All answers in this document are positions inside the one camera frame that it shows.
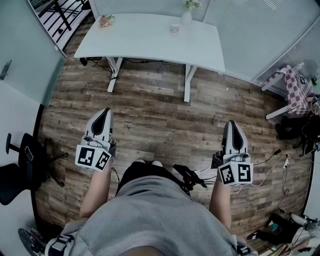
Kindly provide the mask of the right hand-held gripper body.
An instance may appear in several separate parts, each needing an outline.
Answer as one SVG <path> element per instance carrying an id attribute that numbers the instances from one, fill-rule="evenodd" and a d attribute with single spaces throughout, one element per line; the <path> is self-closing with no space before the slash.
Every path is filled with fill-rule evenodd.
<path id="1" fill-rule="evenodd" d="M 211 169 L 217 169 L 225 187 L 244 186 L 253 182 L 253 163 L 248 153 L 222 155 L 222 151 L 212 156 Z"/>

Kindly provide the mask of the person's black trousers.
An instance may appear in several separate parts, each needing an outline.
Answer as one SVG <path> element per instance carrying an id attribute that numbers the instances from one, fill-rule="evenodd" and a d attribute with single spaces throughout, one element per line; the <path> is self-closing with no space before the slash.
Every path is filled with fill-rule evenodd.
<path id="1" fill-rule="evenodd" d="M 138 178 L 142 178 L 142 177 L 147 177 L 147 176 L 156 176 L 156 177 L 163 177 L 163 178 L 167 178 L 171 181 L 174 182 L 174 178 L 175 176 L 169 172 L 167 169 L 165 169 L 164 167 L 159 167 L 159 166 L 155 166 L 152 164 L 143 164 L 143 163 L 135 163 L 133 162 L 124 172 L 116 194 L 117 195 L 120 191 L 120 189 L 127 183 L 138 179 Z"/>

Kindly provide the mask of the person's grey shirt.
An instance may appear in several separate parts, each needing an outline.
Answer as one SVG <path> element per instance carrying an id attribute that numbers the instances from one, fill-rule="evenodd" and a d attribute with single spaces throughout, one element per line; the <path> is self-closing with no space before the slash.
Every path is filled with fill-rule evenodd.
<path id="1" fill-rule="evenodd" d="M 69 222 L 45 256 L 119 256 L 143 247 L 164 256 L 258 256 L 175 182 L 157 176 L 128 182 L 91 217 Z"/>

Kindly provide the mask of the checkered tablecloth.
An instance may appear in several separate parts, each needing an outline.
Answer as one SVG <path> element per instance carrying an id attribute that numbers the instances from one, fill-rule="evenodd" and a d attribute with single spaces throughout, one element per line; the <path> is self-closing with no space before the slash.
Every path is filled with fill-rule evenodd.
<path id="1" fill-rule="evenodd" d="M 289 114 L 306 116 L 311 110 L 311 103 L 307 101 L 313 92 L 308 80 L 299 72 L 294 72 L 290 65 L 284 67 L 284 81 L 286 84 Z"/>

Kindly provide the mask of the pink flower bouquet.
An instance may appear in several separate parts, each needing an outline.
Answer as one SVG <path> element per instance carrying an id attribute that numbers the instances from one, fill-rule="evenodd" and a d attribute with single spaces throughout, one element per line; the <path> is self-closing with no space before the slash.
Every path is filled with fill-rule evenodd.
<path id="1" fill-rule="evenodd" d="M 114 23 L 115 17 L 113 15 L 102 15 L 99 18 L 99 26 L 101 28 L 112 26 Z"/>

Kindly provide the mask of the black office chair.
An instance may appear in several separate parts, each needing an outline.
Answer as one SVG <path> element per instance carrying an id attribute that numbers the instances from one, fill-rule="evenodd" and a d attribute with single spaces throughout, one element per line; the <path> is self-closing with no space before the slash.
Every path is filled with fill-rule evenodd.
<path id="1" fill-rule="evenodd" d="M 18 163 L 0 166 L 0 204 L 10 204 L 24 190 L 36 191 L 42 183 L 51 178 L 59 186 L 65 186 L 51 170 L 50 163 L 67 157 L 67 152 L 50 158 L 47 154 L 47 142 L 51 141 L 50 138 L 46 138 L 42 145 L 36 138 L 25 133 L 20 147 L 13 145 L 11 138 L 12 135 L 9 133 L 5 152 L 18 152 Z"/>

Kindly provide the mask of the black power strip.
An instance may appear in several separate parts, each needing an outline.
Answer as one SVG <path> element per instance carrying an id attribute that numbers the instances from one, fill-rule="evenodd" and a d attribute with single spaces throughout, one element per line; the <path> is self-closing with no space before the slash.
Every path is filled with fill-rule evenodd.
<path id="1" fill-rule="evenodd" d="M 80 63 L 83 65 L 83 66 L 86 66 L 88 64 L 88 61 L 100 61 L 102 59 L 102 57 L 81 57 L 79 60 L 80 60 Z"/>

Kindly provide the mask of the person's left forearm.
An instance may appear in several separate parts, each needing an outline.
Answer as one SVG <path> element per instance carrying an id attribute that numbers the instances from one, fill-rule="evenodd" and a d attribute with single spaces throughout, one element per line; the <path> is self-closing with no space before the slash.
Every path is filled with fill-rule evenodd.
<path id="1" fill-rule="evenodd" d="M 80 219 L 90 218 L 108 201 L 111 173 L 112 170 L 110 162 L 105 166 L 103 172 L 93 172 L 89 189 L 80 207 Z"/>

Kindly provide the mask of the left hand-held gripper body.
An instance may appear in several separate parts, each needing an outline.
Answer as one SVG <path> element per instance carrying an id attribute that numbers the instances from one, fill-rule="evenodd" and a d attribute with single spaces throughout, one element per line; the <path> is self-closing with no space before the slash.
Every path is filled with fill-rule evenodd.
<path id="1" fill-rule="evenodd" d="M 102 135 L 87 132 L 76 147 L 75 165 L 83 169 L 103 172 L 106 165 L 116 155 L 116 143 L 112 129 Z"/>

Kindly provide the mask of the person's right forearm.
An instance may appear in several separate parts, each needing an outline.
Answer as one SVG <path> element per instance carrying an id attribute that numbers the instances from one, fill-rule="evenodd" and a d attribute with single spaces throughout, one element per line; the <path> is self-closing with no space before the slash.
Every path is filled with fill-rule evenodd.
<path id="1" fill-rule="evenodd" d="M 221 178 L 218 176 L 213 186 L 211 194 L 209 211 L 228 229 L 232 224 L 231 215 L 231 189 L 224 186 Z"/>

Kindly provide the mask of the white vase with white flowers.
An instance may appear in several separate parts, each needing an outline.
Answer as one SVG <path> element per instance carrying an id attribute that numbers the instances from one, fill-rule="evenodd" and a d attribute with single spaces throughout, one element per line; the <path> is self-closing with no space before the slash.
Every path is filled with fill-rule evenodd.
<path id="1" fill-rule="evenodd" d="M 184 26 L 189 26 L 192 23 L 192 10 L 199 8 L 200 0 L 183 0 L 185 11 L 180 18 L 180 23 Z"/>

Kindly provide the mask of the black metal rack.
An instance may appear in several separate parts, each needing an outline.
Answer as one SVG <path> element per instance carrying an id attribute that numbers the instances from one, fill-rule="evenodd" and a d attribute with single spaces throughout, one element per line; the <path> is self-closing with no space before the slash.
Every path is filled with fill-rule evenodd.
<path id="1" fill-rule="evenodd" d="M 60 50 L 64 50 L 91 13 L 89 0 L 27 0 L 39 22 Z"/>

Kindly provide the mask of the white side table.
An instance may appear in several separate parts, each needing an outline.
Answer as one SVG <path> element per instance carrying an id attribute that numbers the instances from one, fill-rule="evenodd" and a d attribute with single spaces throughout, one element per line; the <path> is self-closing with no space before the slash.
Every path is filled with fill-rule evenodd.
<path id="1" fill-rule="evenodd" d="M 290 65 L 286 65 L 285 67 L 283 67 L 280 71 L 276 71 L 276 73 L 274 75 L 272 75 L 263 85 L 263 87 L 261 88 L 261 90 L 264 92 L 265 90 L 269 89 L 271 86 L 275 85 L 278 81 L 280 81 L 282 78 L 285 78 L 287 73 L 291 73 L 293 74 L 293 77 L 295 78 L 295 74 L 296 72 L 301 69 L 300 68 L 300 64 L 295 66 L 294 68 L 292 68 Z M 294 110 L 296 108 L 298 108 L 301 105 L 300 102 L 298 103 L 290 103 L 270 114 L 267 114 L 265 116 L 265 118 L 267 120 L 274 118 L 280 114 L 283 114 L 285 112 L 289 112 L 291 110 Z"/>

